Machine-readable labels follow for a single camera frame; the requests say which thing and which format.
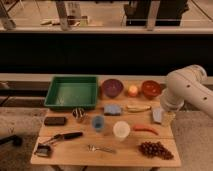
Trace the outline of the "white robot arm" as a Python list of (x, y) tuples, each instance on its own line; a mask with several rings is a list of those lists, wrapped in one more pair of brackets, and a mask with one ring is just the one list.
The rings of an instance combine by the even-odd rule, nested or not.
[(213, 119), (213, 90), (203, 85), (206, 79), (207, 73), (200, 65), (177, 69), (166, 76), (166, 88), (159, 97), (160, 106), (152, 109), (152, 113), (161, 115), (162, 126), (171, 124), (175, 112), (183, 107), (185, 101)]

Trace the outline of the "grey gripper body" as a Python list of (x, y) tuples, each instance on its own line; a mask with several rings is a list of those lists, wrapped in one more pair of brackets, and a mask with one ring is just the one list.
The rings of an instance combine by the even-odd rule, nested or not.
[(164, 127), (168, 127), (175, 118), (173, 112), (166, 112), (161, 107), (153, 108), (152, 116), (155, 123), (159, 123)]

